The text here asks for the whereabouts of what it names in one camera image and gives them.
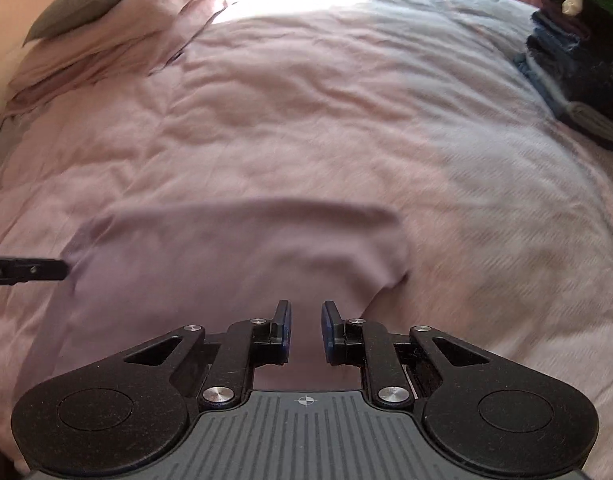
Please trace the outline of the mauve cloth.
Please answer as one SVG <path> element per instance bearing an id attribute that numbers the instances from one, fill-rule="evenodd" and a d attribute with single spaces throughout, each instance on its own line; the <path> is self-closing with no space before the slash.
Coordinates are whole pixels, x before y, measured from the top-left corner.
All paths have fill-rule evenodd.
<path id="1" fill-rule="evenodd" d="M 408 273 L 403 222 L 376 205 L 259 198 L 125 209 L 83 224 L 62 252 L 68 277 L 49 300 L 16 393 L 188 324 L 221 333 L 292 308 L 289 361 L 256 387 L 339 390 L 351 367 L 323 355 L 320 312 L 360 318 Z"/>

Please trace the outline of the pink pillow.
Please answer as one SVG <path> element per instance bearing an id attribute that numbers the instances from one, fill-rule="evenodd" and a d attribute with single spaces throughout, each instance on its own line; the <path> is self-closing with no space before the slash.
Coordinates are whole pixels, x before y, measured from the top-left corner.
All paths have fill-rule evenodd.
<path id="1" fill-rule="evenodd" d="M 9 83 L 4 114 L 23 114 L 111 73 L 150 72 L 223 9 L 224 0 L 121 0 L 95 21 L 38 40 Z"/>

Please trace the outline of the stack of folded dark clothes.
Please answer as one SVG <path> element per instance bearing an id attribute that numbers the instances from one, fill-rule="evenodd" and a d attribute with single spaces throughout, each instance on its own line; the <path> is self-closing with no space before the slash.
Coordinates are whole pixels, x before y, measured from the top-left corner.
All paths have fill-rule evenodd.
<path id="1" fill-rule="evenodd" d="M 553 116 L 613 151 L 613 0 L 538 0 L 515 66 Z"/>

